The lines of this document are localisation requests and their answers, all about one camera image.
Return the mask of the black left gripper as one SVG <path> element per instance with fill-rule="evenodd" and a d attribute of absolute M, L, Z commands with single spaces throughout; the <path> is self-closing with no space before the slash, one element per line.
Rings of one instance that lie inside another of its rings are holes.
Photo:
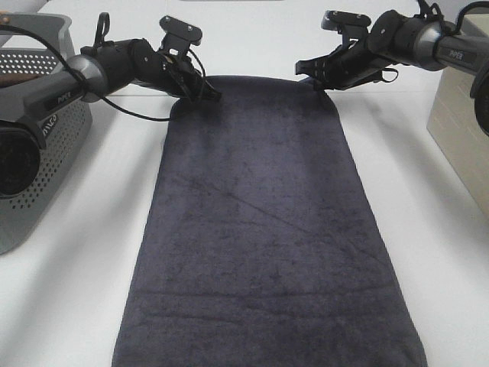
<path fill-rule="evenodd" d="M 133 41 L 133 83 L 187 102 L 218 102 L 222 94 L 193 67 L 191 59 L 155 51 L 145 40 Z"/>

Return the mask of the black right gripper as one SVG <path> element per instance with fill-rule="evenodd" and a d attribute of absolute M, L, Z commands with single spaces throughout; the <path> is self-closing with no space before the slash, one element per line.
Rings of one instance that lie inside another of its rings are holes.
<path fill-rule="evenodd" d="M 385 57 L 393 38 L 381 40 L 368 36 L 348 49 L 337 49 L 327 57 L 299 60 L 296 75 L 307 75 L 306 82 L 314 90 L 347 90 L 367 83 L 384 80 L 385 69 L 393 63 Z"/>

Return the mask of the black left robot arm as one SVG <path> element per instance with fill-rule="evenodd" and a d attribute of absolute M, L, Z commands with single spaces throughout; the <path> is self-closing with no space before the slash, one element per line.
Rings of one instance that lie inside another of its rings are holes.
<path fill-rule="evenodd" d="M 2 87 L 1 196 L 17 196 L 34 182 L 50 118 L 74 102 L 96 102 L 130 83 L 190 102 L 221 97 L 188 56 L 154 50 L 145 39 L 84 47 L 60 72 Z"/>

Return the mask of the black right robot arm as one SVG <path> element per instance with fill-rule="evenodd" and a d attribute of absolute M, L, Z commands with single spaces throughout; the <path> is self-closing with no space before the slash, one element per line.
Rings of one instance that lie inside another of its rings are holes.
<path fill-rule="evenodd" d="M 463 8 L 456 23 L 445 21 L 435 6 L 422 6 L 412 17 L 395 10 L 376 21 L 366 15 L 327 11 L 322 28 L 342 36 L 342 44 L 328 55 L 296 62 L 295 73 L 306 75 L 317 90 L 347 90 L 384 82 L 383 74 L 397 64 L 438 71 L 451 67 L 474 76 L 469 96 L 476 121 L 488 131 L 488 39 L 461 33 L 465 14 L 487 2 Z"/>

